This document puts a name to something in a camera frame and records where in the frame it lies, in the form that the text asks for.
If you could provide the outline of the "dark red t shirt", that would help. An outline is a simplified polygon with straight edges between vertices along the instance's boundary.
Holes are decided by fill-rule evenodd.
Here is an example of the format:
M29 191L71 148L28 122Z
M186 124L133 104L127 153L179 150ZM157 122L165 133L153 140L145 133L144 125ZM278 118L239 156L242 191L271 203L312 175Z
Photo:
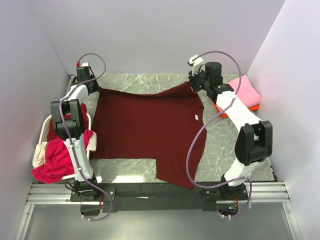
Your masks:
M203 103L188 82L157 94L101 89L93 159L154 159L156 177L192 189L207 132Z

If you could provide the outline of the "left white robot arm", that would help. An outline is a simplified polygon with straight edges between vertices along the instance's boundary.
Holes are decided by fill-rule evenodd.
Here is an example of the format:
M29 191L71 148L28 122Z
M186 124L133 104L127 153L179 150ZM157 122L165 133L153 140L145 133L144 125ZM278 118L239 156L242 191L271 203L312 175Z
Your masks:
M98 91L99 85L89 63L76 64L74 85L60 100L50 104L53 130L66 146L74 169L74 184L71 193L84 197L88 201L96 200L101 191L89 165L84 135L86 131L85 117L81 104L89 94Z

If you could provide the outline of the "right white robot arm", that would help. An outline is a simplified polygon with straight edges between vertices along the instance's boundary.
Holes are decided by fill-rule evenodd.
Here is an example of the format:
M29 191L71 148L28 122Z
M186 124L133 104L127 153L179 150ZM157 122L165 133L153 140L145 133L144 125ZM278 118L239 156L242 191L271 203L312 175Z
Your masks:
M230 200L241 193L252 171L272 154L273 126L252 113L239 99L236 87L223 82L222 65L219 62L205 63L202 58L192 57L188 64L191 89L204 90L213 103L226 113L235 125L238 136L234 147L235 160L222 175L221 182L208 190Z

